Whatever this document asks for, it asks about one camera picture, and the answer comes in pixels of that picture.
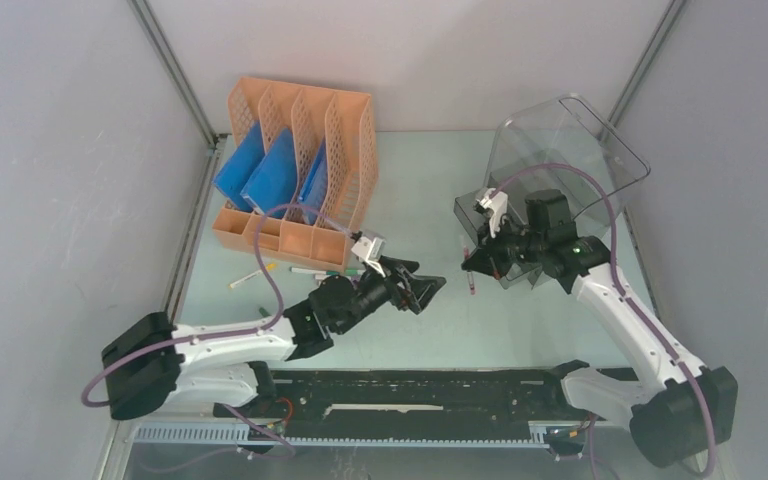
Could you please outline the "red pen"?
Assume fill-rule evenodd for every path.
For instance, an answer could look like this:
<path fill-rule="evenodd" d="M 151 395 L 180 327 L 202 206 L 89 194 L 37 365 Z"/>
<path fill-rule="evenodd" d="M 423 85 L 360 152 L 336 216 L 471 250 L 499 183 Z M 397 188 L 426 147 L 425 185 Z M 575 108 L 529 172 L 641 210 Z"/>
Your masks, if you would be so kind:
<path fill-rule="evenodd" d="M 469 259 L 470 257 L 470 249 L 468 246 L 463 246 L 463 264 Z M 474 274 L 471 270 L 468 270 L 466 267 L 464 267 L 462 264 L 462 270 L 466 273 L 466 279 L 468 282 L 468 287 L 470 291 L 470 295 L 474 296 L 476 295 L 476 285 L 474 280 Z"/>

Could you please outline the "blue folder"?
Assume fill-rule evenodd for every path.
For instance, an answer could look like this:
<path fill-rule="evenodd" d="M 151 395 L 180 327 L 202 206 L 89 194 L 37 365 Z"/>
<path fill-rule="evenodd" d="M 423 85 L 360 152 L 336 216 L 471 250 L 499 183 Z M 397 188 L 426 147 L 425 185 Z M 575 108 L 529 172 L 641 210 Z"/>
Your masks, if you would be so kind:
<path fill-rule="evenodd" d="M 297 203 L 320 211 L 328 190 L 327 144 L 322 141 Z"/>
<path fill-rule="evenodd" d="M 297 184 L 293 134 L 290 129 L 284 128 L 249 176 L 241 196 L 255 213 L 264 215 L 280 204 L 289 203 Z"/>
<path fill-rule="evenodd" d="M 228 161 L 214 177 L 214 186 L 237 210 L 252 212 L 242 189 L 265 156 L 261 123 L 256 121 Z"/>

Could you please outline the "clear plastic drawer cabinet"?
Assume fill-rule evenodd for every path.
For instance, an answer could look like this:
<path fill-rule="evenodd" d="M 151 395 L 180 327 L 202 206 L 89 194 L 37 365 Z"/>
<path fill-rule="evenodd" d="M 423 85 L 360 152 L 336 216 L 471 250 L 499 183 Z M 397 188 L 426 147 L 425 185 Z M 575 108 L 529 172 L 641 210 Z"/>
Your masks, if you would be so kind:
<path fill-rule="evenodd" d="M 649 176 L 649 164 L 583 97 L 567 94 L 510 115 L 496 129 L 483 184 L 458 197 L 454 212 L 474 244 L 488 229 L 474 210 L 476 195 L 498 188 L 508 195 L 502 230 L 524 229 L 529 265 L 498 280 L 536 285 L 543 277 L 565 290 L 593 268 L 620 278 L 623 210 Z"/>

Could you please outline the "blue folder front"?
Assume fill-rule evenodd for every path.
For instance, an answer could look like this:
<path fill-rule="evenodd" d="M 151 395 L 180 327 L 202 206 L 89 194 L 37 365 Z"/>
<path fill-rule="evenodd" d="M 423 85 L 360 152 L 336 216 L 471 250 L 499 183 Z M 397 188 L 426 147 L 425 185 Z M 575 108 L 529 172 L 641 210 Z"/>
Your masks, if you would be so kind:
<path fill-rule="evenodd" d="M 214 186 L 237 210 L 252 212 L 242 189 L 265 156 L 261 123 L 256 121 L 228 161 L 214 177 Z"/>

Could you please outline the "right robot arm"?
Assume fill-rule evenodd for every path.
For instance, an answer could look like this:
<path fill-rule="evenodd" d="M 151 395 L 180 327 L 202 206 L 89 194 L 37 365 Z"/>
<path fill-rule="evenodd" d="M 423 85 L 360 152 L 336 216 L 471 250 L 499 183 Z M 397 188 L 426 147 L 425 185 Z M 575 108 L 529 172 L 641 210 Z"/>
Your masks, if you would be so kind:
<path fill-rule="evenodd" d="M 636 376 L 617 380 L 583 361 L 559 365 L 541 392 L 548 414 L 566 418 L 586 410 L 620 426 L 659 468 L 731 439 L 734 375 L 709 368 L 666 329 L 633 291 L 612 250 L 579 234 L 561 191 L 527 195 L 522 217 L 510 213 L 507 194 L 494 188 L 476 192 L 473 208 L 483 222 L 462 269 L 501 279 L 513 267 L 537 268 L 595 315 Z"/>

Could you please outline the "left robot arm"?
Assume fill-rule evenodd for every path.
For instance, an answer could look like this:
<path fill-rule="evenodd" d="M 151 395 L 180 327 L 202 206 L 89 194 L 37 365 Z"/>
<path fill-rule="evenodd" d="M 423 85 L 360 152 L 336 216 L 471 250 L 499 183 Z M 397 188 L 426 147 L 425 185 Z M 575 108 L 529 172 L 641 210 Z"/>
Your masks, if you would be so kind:
<path fill-rule="evenodd" d="M 101 353 L 114 420 L 133 420 L 174 404 L 213 403 L 264 416 L 276 403 L 271 361 L 307 359 L 380 307 L 420 314 L 445 286 L 418 263 L 383 257 L 383 270 L 353 281 L 332 275 L 281 316 L 219 326 L 173 325 L 153 312 Z"/>

